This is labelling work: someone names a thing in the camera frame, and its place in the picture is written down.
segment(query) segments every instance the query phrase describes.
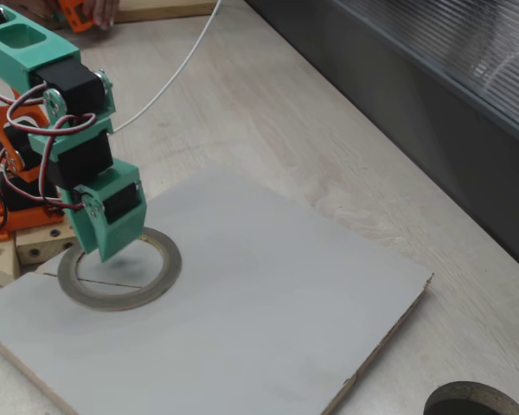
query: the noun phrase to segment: table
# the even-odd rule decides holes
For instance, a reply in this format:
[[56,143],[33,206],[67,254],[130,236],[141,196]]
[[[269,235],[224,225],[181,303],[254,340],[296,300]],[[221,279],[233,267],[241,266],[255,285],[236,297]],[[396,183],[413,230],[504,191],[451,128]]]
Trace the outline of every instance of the table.
[[[115,125],[176,70],[206,19],[69,36],[112,80]],[[341,414],[421,414],[454,380],[519,403],[519,264],[241,0],[227,1],[178,81],[111,143],[141,169],[149,198],[217,164],[434,271]],[[11,413],[60,411],[0,355],[0,415]]]

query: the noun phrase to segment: white board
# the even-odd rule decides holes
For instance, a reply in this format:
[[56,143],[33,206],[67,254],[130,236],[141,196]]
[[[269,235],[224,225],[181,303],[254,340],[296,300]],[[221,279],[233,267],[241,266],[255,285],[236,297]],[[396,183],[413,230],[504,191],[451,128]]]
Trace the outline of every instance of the white board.
[[147,226],[183,256],[152,304],[87,310],[41,274],[0,290],[0,350],[67,412],[319,415],[431,277],[218,169],[154,199]]

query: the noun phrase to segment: wooden plank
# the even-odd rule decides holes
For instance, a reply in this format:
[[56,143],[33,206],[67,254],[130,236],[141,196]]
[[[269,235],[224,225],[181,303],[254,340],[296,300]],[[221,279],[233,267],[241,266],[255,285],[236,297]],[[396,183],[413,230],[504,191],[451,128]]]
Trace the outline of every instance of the wooden plank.
[[16,243],[13,238],[0,242],[0,286],[19,278],[19,261],[16,254]]
[[67,220],[16,232],[16,249],[21,265],[41,264],[65,251],[77,240]]
[[209,15],[215,3],[211,0],[122,0],[115,22],[142,22]]
[[[151,201],[147,224],[183,256],[154,303],[88,310],[34,273],[0,291],[1,353],[66,413],[327,413],[431,277],[217,169]],[[138,285],[156,266],[139,257],[97,264],[101,284]]]

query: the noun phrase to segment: finger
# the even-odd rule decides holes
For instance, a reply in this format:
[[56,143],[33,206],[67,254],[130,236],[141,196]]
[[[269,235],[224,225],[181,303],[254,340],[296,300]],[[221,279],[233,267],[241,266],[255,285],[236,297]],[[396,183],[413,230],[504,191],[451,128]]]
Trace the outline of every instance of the finger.
[[103,29],[107,27],[107,22],[104,21],[104,3],[104,0],[96,0],[93,12],[94,23]]
[[118,11],[119,0],[106,0],[104,16],[109,27],[113,26],[115,13]]
[[90,13],[94,10],[94,3],[96,0],[85,0],[83,3],[83,13],[86,17],[90,16]]

